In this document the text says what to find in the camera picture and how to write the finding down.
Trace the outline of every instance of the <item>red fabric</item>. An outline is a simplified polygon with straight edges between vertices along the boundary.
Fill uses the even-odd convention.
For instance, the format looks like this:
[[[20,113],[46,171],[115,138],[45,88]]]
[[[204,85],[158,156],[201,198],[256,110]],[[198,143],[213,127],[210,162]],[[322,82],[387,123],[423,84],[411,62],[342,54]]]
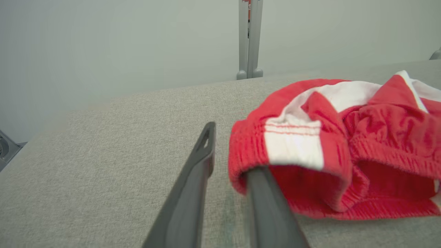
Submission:
[[[441,178],[441,103],[415,96],[401,76],[393,76],[366,105],[338,113],[319,92],[301,106],[321,122],[325,166],[271,165],[265,123],[300,93],[343,80],[316,79],[274,92],[246,120],[232,128],[229,176],[246,192],[244,173],[268,165],[292,210],[313,218],[402,218],[441,215],[430,200]]]

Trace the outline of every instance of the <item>clothing item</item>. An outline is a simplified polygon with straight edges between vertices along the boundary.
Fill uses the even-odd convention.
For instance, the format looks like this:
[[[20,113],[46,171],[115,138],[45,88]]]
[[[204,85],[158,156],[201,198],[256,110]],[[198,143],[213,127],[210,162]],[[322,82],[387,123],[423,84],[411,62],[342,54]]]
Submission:
[[[385,85],[293,83],[232,128],[229,176],[268,165],[292,210],[313,218],[441,215],[441,91],[395,74]]]

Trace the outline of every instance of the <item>gray table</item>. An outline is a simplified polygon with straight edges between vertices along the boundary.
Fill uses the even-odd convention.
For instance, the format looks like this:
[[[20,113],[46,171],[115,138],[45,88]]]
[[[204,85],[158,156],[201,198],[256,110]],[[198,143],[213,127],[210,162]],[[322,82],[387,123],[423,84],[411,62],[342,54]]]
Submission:
[[[0,247],[139,247],[204,124],[217,123],[203,247],[249,247],[246,201],[228,181],[228,140],[270,93],[312,78],[384,83],[407,70],[441,87],[441,60],[310,71],[118,98],[54,120],[0,172]],[[312,247],[439,247],[437,217],[298,220]]]

